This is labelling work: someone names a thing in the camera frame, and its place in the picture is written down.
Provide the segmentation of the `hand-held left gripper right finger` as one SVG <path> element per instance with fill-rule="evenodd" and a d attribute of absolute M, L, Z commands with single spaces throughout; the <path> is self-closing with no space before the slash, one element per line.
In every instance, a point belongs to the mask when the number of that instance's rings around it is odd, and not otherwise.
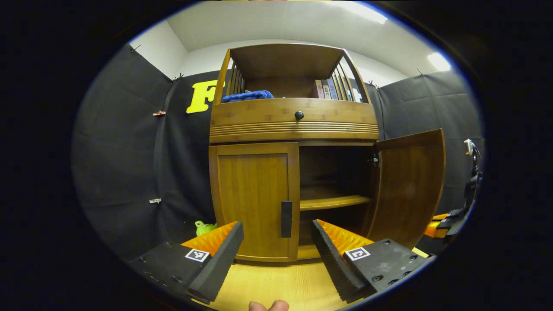
<path fill-rule="evenodd" d="M 312 240 L 340 299 L 351 303 L 390 290 L 432 262 L 385 238 L 372 241 L 323 220 L 312 221 Z"/>

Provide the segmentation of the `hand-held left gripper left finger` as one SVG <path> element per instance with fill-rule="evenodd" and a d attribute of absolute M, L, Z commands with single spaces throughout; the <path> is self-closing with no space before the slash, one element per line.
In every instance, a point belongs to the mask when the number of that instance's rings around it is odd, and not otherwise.
<path fill-rule="evenodd" d="M 244 238 L 241 221 L 182 244 L 163 242 L 129 260 L 149 283 L 179 300 L 215 301 Z"/>

